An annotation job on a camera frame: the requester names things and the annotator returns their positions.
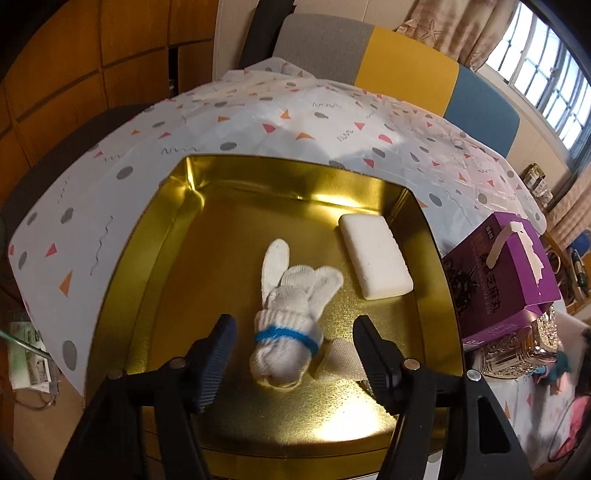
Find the white sponge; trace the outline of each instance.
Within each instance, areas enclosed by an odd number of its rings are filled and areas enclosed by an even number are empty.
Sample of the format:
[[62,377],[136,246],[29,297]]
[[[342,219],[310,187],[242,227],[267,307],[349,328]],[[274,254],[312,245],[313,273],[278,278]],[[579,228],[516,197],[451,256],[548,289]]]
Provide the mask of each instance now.
[[384,217],[348,213],[339,219],[339,226],[367,300],[398,297],[413,290],[413,279]]

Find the gray dot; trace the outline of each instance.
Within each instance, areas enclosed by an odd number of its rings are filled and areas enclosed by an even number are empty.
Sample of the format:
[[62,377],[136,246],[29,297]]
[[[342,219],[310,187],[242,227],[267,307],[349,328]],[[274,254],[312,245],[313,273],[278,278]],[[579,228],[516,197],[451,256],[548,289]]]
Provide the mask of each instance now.
[[236,142],[224,142],[222,145],[220,145],[220,150],[222,151],[228,151],[228,150],[234,150],[236,148]]
[[441,198],[439,198],[437,195],[434,195],[434,194],[430,193],[429,194],[429,198],[438,207],[440,207],[441,205],[443,205],[443,202],[441,201]]
[[37,218],[37,212],[33,212],[31,214],[31,216],[27,219],[27,225],[31,225],[33,223],[33,220],[35,220],[35,218]]
[[334,168],[340,168],[341,170],[347,170],[340,161],[329,160],[329,165]]
[[60,222],[61,223],[69,222],[72,219],[73,214],[74,214],[74,209],[72,207],[67,208],[66,211],[64,212],[64,214],[61,216]]
[[76,362],[78,361],[78,350],[76,345],[71,340],[66,340],[61,346],[61,355],[64,358],[66,367],[70,370],[76,370]]
[[26,261],[27,261],[27,252],[23,252],[18,259],[18,269],[19,270],[22,269],[22,266],[25,264]]
[[121,170],[119,170],[117,172],[117,180],[126,179],[127,177],[129,177],[131,175],[133,170],[134,170],[134,168],[130,165],[123,167]]

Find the white tape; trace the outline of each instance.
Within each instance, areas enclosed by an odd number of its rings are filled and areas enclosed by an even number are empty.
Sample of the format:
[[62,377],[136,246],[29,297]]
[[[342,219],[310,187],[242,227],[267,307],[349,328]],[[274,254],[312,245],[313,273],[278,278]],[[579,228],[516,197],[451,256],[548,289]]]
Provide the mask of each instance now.
[[486,266],[491,269],[495,266],[503,245],[505,245],[512,233],[517,233],[519,236],[527,260],[530,263],[531,271],[534,274],[535,284],[539,285],[540,280],[542,279],[542,269],[544,268],[544,264],[534,252],[534,243],[525,231],[523,223],[521,222],[509,222],[509,224],[505,225],[503,230],[501,230],[501,233],[496,237],[495,242],[492,244],[491,251],[486,258]]

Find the purple box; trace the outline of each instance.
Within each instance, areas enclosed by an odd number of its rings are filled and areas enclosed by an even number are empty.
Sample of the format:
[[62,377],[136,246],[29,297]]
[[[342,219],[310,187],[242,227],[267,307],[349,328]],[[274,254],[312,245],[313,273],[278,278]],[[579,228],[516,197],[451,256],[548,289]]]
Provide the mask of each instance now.
[[[496,237],[509,222],[523,224],[542,261],[538,284],[517,233],[509,236],[493,268],[486,266]],[[443,258],[443,266],[466,349],[529,325],[560,299],[556,278],[537,232],[529,220],[514,213],[490,215]]]

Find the gold ornate box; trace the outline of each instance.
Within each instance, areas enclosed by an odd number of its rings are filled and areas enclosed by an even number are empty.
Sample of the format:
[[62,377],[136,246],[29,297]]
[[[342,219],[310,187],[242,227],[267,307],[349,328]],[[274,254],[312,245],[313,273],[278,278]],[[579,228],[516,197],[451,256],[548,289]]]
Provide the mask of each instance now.
[[482,373],[494,378],[518,378],[556,361],[558,334],[554,308],[537,320],[480,349]]
[[[401,247],[414,291],[367,301],[338,221],[344,213],[384,215]],[[463,373],[452,298],[427,221],[398,185],[299,161],[231,155],[187,157],[146,209],[107,292],[88,367],[89,395],[110,368],[156,369],[207,336],[221,313],[238,341],[215,402],[195,426],[212,474],[234,479],[351,478],[376,472],[395,419],[354,381],[305,375],[292,392],[257,385],[248,358],[261,308],[267,246],[285,239],[294,264],[341,270],[343,288],[320,322],[328,338],[352,339],[369,315],[380,334],[429,368]],[[148,454],[159,457],[146,409]],[[445,411],[434,429],[442,445]]]

